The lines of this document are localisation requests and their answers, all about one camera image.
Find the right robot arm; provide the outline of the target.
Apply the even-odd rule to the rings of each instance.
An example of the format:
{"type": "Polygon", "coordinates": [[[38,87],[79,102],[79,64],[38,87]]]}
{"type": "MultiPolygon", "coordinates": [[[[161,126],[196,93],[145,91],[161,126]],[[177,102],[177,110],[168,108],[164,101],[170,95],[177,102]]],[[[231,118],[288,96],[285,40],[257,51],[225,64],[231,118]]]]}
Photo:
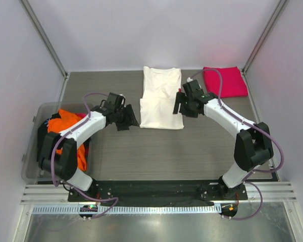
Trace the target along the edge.
{"type": "Polygon", "coordinates": [[[235,139],[234,163],[218,179],[217,191],[222,199],[232,198],[246,177],[274,155],[269,127],[264,122],[254,124],[242,117],[216,94],[204,92],[197,80],[188,79],[176,93],[173,113],[192,118],[205,115],[235,139]]]}

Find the white t-shirt with red print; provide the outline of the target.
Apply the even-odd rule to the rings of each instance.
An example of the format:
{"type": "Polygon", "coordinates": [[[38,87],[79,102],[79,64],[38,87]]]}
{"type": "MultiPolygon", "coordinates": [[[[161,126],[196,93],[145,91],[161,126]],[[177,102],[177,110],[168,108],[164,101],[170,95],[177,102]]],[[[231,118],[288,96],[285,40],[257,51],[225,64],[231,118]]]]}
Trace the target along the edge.
{"type": "Polygon", "coordinates": [[[181,88],[181,70],[143,67],[143,95],[140,99],[142,129],[181,130],[180,114],[173,114],[177,91],[181,88]]]}

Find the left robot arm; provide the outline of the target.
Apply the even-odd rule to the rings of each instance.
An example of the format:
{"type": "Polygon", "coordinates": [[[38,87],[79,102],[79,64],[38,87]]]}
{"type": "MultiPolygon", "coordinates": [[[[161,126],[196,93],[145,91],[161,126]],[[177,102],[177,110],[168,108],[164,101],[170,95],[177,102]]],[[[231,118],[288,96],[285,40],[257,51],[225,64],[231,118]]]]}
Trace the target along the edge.
{"type": "Polygon", "coordinates": [[[92,135],[108,125],[115,124],[118,131],[139,125],[133,108],[126,104],[122,94],[109,93],[93,108],[86,107],[87,115],[69,128],[50,131],[43,140],[38,166],[51,174],[55,187],[65,183],[86,201],[97,201],[97,181],[78,168],[77,151],[92,135]]]}

